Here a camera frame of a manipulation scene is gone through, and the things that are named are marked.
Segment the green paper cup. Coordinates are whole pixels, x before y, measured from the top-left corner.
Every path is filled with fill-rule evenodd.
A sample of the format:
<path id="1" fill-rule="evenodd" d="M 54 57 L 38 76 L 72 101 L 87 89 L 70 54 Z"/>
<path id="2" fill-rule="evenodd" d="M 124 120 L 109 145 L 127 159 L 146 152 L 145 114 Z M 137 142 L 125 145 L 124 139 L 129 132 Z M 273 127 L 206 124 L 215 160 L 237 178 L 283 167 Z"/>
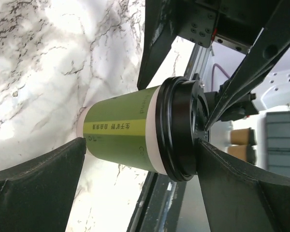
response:
<path id="1" fill-rule="evenodd" d="M 80 114 L 76 135 L 101 160 L 166 174 L 158 146 L 156 105 L 160 87 L 99 101 Z"/>

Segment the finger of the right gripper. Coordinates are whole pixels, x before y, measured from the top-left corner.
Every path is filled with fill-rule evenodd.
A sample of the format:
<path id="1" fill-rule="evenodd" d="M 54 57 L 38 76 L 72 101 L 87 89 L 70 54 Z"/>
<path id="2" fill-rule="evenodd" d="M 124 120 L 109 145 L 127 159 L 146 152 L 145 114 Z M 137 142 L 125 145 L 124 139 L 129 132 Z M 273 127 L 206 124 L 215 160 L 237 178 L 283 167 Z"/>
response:
<path id="1" fill-rule="evenodd" d="M 290 0 L 281 0 L 250 53 L 220 88 L 206 130 L 232 105 L 263 82 L 290 47 Z"/>
<path id="2" fill-rule="evenodd" d="M 144 50 L 137 81 L 139 90 L 148 87 L 179 34 L 177 0 L 145 1 Z"/>

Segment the black cup lid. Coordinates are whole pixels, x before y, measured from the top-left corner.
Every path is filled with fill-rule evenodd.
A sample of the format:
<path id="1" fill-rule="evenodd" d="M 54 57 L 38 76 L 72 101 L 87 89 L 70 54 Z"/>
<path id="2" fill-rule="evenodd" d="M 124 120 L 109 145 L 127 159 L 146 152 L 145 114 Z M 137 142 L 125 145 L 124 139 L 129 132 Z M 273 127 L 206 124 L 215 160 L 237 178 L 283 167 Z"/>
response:
<path id="1" fill-rule="evenodd" d="M 166 79 L 158 91 L 155 111 L 160 157 L 167 175 L 176 182 L 197 174 L 197 141 L 209 141 L 204 130 L 209 109 L 198 80 Z"/>

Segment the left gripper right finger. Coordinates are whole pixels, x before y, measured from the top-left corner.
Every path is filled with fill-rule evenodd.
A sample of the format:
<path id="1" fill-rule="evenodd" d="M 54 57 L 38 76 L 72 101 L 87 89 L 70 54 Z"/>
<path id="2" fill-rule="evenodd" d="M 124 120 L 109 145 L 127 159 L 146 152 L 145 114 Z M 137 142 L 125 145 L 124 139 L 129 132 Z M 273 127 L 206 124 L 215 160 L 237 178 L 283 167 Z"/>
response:
<path id="1" fill-rule="evenodd" d="M 290 177 L 210 143 L 196 143 L 197 174 L 212 232 L 290 232 Z"/>

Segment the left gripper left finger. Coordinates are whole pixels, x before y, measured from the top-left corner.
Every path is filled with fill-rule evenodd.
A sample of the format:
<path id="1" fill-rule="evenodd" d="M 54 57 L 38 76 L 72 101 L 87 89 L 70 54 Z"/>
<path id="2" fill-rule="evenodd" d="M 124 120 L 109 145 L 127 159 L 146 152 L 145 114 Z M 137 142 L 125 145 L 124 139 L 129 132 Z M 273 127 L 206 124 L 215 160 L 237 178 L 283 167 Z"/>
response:
<path id="1" fill-rule="evenodd" d="M 79 137 L 0 171 L 0 232 L 65 231 L 85 153 Z"/>

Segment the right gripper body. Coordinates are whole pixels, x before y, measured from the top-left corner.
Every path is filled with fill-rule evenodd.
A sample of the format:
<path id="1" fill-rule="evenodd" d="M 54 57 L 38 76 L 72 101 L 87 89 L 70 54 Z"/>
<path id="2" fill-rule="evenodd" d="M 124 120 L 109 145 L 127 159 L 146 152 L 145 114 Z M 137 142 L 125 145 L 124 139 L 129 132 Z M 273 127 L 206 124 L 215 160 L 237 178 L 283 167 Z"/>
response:
<path id="1" fill-rule="evenodd" d="M 217 42 L 247 52 L 277 5 L 276 0 L 177 0 L 177 34 L 205 48 Z"/>

